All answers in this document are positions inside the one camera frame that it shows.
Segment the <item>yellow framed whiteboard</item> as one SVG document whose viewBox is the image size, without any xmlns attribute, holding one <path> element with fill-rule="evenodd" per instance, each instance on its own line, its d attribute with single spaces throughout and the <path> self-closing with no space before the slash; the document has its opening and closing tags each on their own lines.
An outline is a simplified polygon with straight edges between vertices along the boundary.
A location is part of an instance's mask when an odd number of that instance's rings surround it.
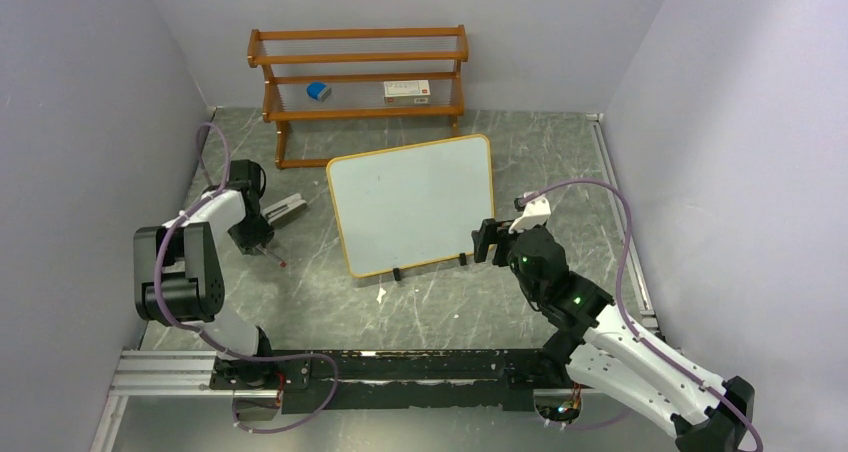
<svg viewBox="0 0 848 452">
<path fill-rule="evenodd" d="M 495 214 L 482 134 L 337 157 L 326 174 L 355 278 L 469 255 L 472 231 Z"/>
</svg>

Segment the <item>white red-ended marker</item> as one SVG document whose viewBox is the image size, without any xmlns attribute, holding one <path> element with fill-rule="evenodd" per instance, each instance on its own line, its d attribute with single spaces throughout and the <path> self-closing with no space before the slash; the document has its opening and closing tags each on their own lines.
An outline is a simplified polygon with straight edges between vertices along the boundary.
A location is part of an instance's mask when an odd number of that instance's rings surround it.
<svg viewBox="0 0 848 452">
<path fill-rule="evenodd" d="M 283 259 L 282 259 L 279 255 L 277 255 L 276 253 L 274 253 L 274 252 L 272 252 L 272 251 L 268 250 L 267 248 L 257 246 L 257 250 L 258 250 L 259 252 L 261 252 L 263 255 L 265 255 L 266 257 L 270 258 L 272 261 L 274 261 L 274 262 L 275 262 L 276 264 L 278 264 L 280 267 L 285 267 L 285 266 L 286 266 L 286 262 L 285 262 L 285 261 L 284 261 L 284 260 L 283 260 Z"/>
</svg>

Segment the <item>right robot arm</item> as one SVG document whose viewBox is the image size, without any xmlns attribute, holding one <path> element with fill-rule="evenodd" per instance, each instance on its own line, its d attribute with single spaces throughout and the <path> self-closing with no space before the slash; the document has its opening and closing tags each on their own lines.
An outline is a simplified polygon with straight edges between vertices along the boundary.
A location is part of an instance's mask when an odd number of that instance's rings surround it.
<svg viewBox="0 0 848 452">
<path fill-rule="evenodd" d="M 696 365 L 620 311 L 612 295 L 572 271 L 547 228 L 512 232 L 486 219 L 471 234 L 473 259 L 508 268 L 531 308 L 556 328 L 543 348 L 542 378 L 596 389 L 651 421 L 680 451 L 734 451 L 753 418 L 745 379 Z"/>
</svg>

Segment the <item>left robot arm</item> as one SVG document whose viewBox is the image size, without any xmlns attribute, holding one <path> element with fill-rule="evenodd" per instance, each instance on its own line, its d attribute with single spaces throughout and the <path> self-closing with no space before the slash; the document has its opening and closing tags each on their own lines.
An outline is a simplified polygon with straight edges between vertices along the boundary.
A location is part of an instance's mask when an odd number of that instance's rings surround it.
<svg viewBox="0 0 848 452">
<path fill-rule="evenodd" d="M 215 342 L 215 371 L 227 383 L 261 388 L 277 360 L 265 332 L 225 303 L 217 245 L 230 237 L 244 255 L 258 255 L 274 237 L 262 214 L 266 174 L 256 162 L 232 162 L 225 187 L 211 186 L 198 204 L 133 236 L 134 302 L 139 317 L 198 332 Z"/>
</svg>

